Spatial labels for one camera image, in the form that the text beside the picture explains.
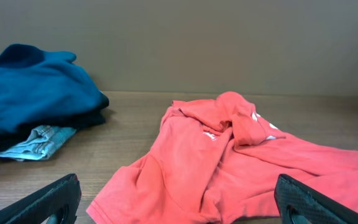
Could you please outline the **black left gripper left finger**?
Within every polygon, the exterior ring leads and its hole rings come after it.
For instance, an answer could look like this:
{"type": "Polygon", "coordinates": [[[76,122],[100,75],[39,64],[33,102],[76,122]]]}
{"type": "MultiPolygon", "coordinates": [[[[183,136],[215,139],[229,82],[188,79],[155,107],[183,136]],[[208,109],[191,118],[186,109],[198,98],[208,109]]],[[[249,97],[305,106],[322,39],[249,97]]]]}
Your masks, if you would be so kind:
{"type": "Polygon", "coordinates": [[[0,224],[74,224],[80,200],[80,181],[68,174],[0,210],[0,224]]]}

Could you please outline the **red printed t-shirt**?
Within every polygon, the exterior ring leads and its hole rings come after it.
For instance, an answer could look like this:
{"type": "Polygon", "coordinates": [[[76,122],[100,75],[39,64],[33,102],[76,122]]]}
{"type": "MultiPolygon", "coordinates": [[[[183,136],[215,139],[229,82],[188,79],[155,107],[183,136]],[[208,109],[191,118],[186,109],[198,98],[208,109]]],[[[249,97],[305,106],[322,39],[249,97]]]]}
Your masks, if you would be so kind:
{"type": "Polygon", "coordinates": [[[358,212],[358,151],[304,141],[240,94],[174,101],[150,151],[121,167],[87,209],[96,223],[231,223],[276,217],[287,174],[358,212]]]}

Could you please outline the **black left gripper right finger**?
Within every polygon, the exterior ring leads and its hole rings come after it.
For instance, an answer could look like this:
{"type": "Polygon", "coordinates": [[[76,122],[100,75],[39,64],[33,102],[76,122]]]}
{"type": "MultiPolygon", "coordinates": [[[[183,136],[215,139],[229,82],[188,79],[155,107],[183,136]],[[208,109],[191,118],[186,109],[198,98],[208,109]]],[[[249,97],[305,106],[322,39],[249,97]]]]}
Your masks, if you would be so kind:
{"type": "Polygon", "coordinates": [[[274,190],[282,224],[358,224],[358,213],[286,174],[274,190]]]}

